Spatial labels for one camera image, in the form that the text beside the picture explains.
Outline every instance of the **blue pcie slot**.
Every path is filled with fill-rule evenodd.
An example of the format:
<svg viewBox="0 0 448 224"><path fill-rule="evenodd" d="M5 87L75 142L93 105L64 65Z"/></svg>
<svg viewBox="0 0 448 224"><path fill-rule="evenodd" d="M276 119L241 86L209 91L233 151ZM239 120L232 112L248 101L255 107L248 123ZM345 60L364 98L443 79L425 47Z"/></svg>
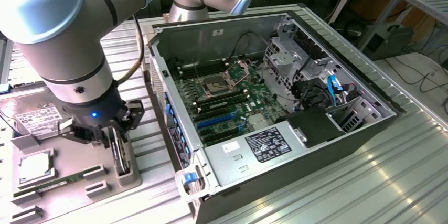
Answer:
<svg viewBox="0 0 448 224"><path fill-rule="evenodd" d="M211 119L211 120L208 120L208 121L205 121L205 122L199 123L199 124L196 125L196 128L197 128L197 129L201 129L201 128L207 127L207 126L215 125L215 124L221 123L221 122L225 122L225 121L228 121L228 120L232 120L232 119L235 119L235 115L236 115L236 111L232 112L232 113L228 114L228 115L220 116L220 117L217 117L217 118L215 118L215 119Z"/></svg>

